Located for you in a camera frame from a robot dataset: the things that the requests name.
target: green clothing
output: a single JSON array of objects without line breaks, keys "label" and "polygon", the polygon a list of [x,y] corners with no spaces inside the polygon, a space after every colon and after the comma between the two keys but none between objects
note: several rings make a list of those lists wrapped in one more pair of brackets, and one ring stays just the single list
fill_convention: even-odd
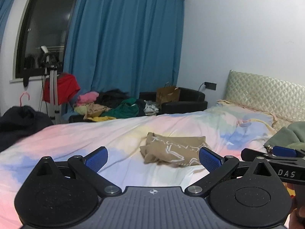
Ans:
[{"label": "green clothing", "polygon": [[305,121],[293,122],[288,127],[282,127],[266,144],[271,147],[305,150]]},{"label": "green clothing", "polygon": [[139,114],[139,107],[135,102],[135,98],[128,98],[122,101],[118,107],[111,109],[108,112],[104,112],[100,116],[111,116],[117,119],[136,117]]}]

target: cable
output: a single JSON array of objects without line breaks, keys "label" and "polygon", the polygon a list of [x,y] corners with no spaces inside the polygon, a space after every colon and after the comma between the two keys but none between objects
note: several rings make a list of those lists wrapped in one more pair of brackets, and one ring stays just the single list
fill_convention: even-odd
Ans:
[{"label": "cable", "polygon": [[[42,93],[43,93],[42,98],[43,98],[43,96],[45,94],[45,89],[43,87],[43,75],[41,75],[41,85],[42,85]],[[45,108],[47,110],[47,115],[49,115],[49,113],[48,113],[48,106],[47,106],[47,101],[46,100],[45,100]]]},{"label": "cable", "polygon": [[205,85],[205,82],[203,82],[203,83],[199,86],[198,92],[200,92],[200,89],[201,89],[202,85]]},{"label": "cable", "polygon": [[203,83],[202,83],[202,84],[199,86],[198,91],[200,91],[200,89],[201,89],[202,85],[205,85],[205,82],[203,82]]}]

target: pink hanger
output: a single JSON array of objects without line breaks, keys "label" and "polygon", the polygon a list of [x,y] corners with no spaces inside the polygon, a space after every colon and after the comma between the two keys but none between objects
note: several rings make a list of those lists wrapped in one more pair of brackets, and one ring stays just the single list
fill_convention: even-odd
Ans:
[{"label": "pink hanger", "polygon": [[20,96],[20,98],[19,98],[19,101],[20,101],[20,107],[22,107],[22,101],[21,101],[21,98],[22,98],[22,96],[23,95],[27,95],[28,96],[28,98],[29,98],[29,100],[30,100],[30,95],[29,95],[29,93],[28,92],[23,92],[22,93],[22,95]]}]

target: fabric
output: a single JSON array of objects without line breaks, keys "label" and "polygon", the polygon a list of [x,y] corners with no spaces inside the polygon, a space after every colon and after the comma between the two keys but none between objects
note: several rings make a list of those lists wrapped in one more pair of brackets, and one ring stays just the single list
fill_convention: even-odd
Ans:
[{"label": "fabric", "polygon": [[115,117],[111,117],[111,116],[103,116],[103,117],[96,116],[96,117],[88,118],[88,120],[95,121],[95,122],[115,120],[115,119],[116,119]]},{"label": "fabric", "polygon": [[145,163],[164,161],[182,166],[200,165],[199,150],[208,147],[202,137],[164,137],[149,132],[146,145],[140,147]]},{"label": "fabric", "polygon": [[[80,87],[75,76],[64,73],[57,79],[58,105],[68,103],[77,94]],[[50,103],[50,80],[45,81],[43,100]]]},{"label": "fabric", "polygon": [[81,94],[119,88],[133,97],[177,82],[184,0],[77,0],[64,71]]},{"label": "fabric", "polygon": [[158,112],[159,108],[157,108],[156,102],[148,102],[146,101],[144,113],[149,114],[153,112]]},{"label": "fabric", "polygon": [[106,92],[100,92],[95,103],[110,108],[116,108],[121,104],[122,101],[128,98],[129,96],[126,92],[122,92],[119,89],[112,89]]},{"label": "fabric", "polygon": [[95,91],[88,92],[84,95],[79,95],[76,100],[76,105],[80,106],[82,104],[95,102],[98,96],[99,93]]},{"label": "fabric", "polygon": [[0,0],[0,49],[6,21],[9,17],[13,2],[14,0]]},{"label": "fabric", "polygon": [[305,121],[293,122],[288,127],[282,127],[266,142],[266,145],[292,149],[297,147],[297,149],[305,150],[305,144],[300,143],[305,143]]},{"label": "fabric", "polygon": [[[184,190],[208,171],[200,165],[177,168],[169,163],[145,164],[139,147],[145,145],[147,134],[206,136],[206,143],[217,154],[241,159],[244,148],[266,152],[263,144],[272,136],[264,123],[242,120],[245,115],[256,116],[256,113],[239,107],[216,106],[190,114],[47,127],[0,153],[0,208],[5,208],[0,216],[0,228],[22,226],[14,208],[14,197],[42,156],[67,161],[73,155],[85,156],[103,145],[108,149],[108,162],[98,174],[122,190],[126,186],[181,186]],[[265,116],[260,119],[266,122],[269,118]]]},{"label": "fabric", "polygon": [[86,105],[76,106],[74,111],[80,115],[84,115],[84,119],[88,117],[100,116],[102,112],[109,111],[111,108],[108,108],[103,105],[94,104],[93,102]]},{"label": "fabric", "polygon": [[135,98],[128,98],[122,101],[122,103],[117,108],[111,109],[108,112],[104,112],[101,114],[101,116],[111,116],[117,119],[137,117],[139,114],[139,107],[135,102]]},{"label": "fabric", "polygon": [[29,106],[11,107],[0,117],[0,152],[51,125],[53,123],[48,115]]}]

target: pile of clothes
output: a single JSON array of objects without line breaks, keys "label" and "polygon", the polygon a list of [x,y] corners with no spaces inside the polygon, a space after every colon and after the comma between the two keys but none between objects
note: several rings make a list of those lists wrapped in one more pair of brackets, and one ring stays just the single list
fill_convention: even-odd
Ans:
[{"label": "pile of clothes", "polygon": [[18,140],[52,126],[48,115],[29,106],[14,106],[0,117],[0,152]]},{"label": "pile of clothes", "polygon": [[89,92],[80,95],[74,111],[91,121],[107,121],[144,116],[147,106],[142,99],[129,97],[119,89],[107,92]]}]

